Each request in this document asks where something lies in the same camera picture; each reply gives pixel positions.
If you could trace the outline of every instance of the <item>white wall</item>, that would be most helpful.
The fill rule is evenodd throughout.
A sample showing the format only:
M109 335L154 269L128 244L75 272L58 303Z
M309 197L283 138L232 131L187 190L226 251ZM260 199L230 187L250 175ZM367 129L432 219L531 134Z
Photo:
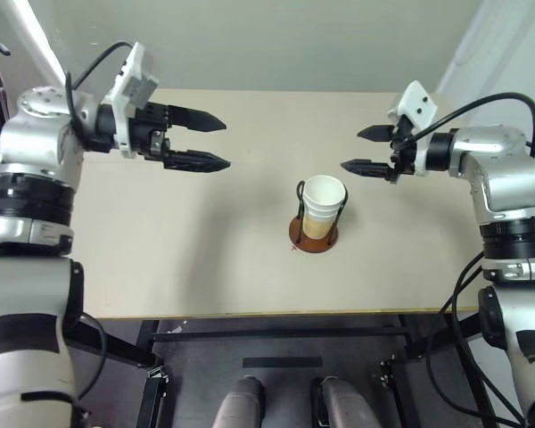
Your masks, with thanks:
M505 91L521 92L535 100L535 0L485 0L439 87L455 107ZM481 107L467 116L467 121L514 126L531 138L531 116L515 101ZM471 346L482 369L518 405L505 353L483 339L472 341ZM492 401L499 416L510 417L495 398Z
M22 92L34 86L55 83L47 74L44 64L34 61L39 54L29 47L29 37L20 33L21 26L12 23L12 5L11 0L0 0L0 42L12 52L12 56L0 54L0 72L11 108Z
M110 43L146 44L163 88L433 90L480 0L30 0L77 75ZM89 79L110 87L125 53Z

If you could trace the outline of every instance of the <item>stacked cups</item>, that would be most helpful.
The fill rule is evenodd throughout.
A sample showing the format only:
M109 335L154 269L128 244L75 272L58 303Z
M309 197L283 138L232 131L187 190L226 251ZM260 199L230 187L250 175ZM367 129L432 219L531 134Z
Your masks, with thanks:
M303 233L311 239L325 238L337 218L345 195L343 183L335 177L308 178L303 187Z

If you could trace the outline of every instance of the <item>floor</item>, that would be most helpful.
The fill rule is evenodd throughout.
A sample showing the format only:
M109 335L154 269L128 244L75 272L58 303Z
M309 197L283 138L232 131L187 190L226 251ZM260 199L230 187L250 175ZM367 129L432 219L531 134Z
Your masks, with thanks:
M431 320L430 316L422 316L418 320L421 330L426 331L425 327ZM187 319L161 322L160 331L387 326L397 322L397 318L392 316ZM108 333L134 342L140 321L107 320L103 321L103 325ZM401 337L157 343L154 351L164 358L171 374L159 427L210 427L222 399L244 375L256 376L266 387L267 412L262 428L311 428L310 381L326 375L338 375L351 382L369 402L384 427L399 427L394 399L378 380L380 370L377 364L403 345ZM78 350L72 350L71 354L78 386L83 385L95 370L98 357ZM302 368L243 369L243 359L250 357L321 358L322 364ZM473 407L472 394L456 352L442 351L436 355L433 364L448 394L462 405ZM408 364L406 369L423 428L482 426L478 420L457 413L441 401L426 376L424 362ZM145 376L143 369L108 360L99 382L83 400L84 407L92 412L93 425L103 428L135 427Z

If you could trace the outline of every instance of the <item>beige tabletop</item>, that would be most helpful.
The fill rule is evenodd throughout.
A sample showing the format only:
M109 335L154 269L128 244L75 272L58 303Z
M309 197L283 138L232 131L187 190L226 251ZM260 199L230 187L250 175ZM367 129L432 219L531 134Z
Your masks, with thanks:
M387 161L387 144L357 138L387 123L394 94L157 90L153 100L210 111L228 129L173 128L175 149L232 162L212 174L88 153L75 200L72 258L97 317L435 310L481 248L469 187L447 173L363 178L343 161ZM295 186L338 177L349 203L322 254L295 250ZM477 306L483 281L460 297Z

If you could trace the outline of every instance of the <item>black band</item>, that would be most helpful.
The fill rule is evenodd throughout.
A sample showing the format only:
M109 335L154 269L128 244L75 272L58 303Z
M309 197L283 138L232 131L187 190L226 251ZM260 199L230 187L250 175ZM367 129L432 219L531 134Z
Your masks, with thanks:
M426 169L429 171L447 171L454 141L454 132L437 132L432 135L426 151Z
M71 261L70 278L70 293L65 307L65 314L63 315L62 328L64 332L69 331L76 325L81 318L81 314L83 314L84 272L81 263Z
M63 401L73 405L73 399L65 392L58 391L34 391L20 394L22 401Z
M22 174L0 176L0 216L33 218L69 226L72 188Z
M478 292L480 329L485 341L495 348L507 349L506 328L499 299L493 287L485 287Z
M480 226L486 259L535 258L535 217Z
M0 354L17 350L59 353L55 321L56 317L50 314L0 316Z

